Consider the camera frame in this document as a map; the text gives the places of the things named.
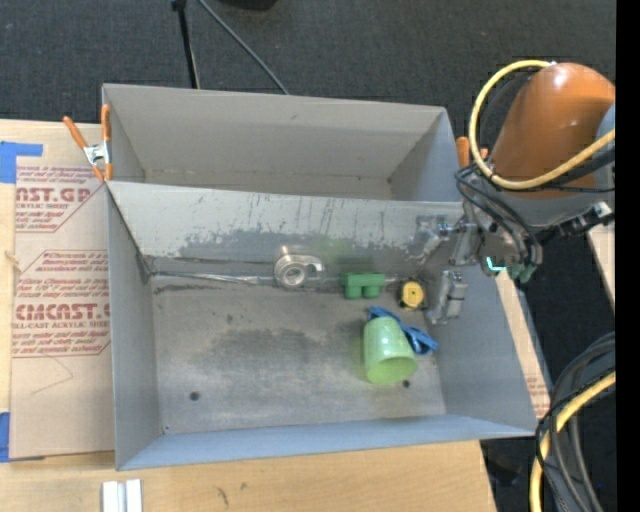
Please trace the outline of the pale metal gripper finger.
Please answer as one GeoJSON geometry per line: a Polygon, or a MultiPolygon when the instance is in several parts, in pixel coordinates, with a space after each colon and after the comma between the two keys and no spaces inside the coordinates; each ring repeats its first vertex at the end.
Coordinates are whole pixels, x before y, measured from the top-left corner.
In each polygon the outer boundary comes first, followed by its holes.
{"type": "Polygon", "coordinates": [[[411,237],[411,256],[428,259],[442,244],[451,238],[451,225],[445,215],[420,215],[415,220],[411,237]]]}
{"type": "Polygon", "coordinates": [[[426,313],[431,324],[445,324],[450,319],[460,316],[468,283],[463,274],[457,270],[444,270],[441,273],[435,302],[426,313]]]}

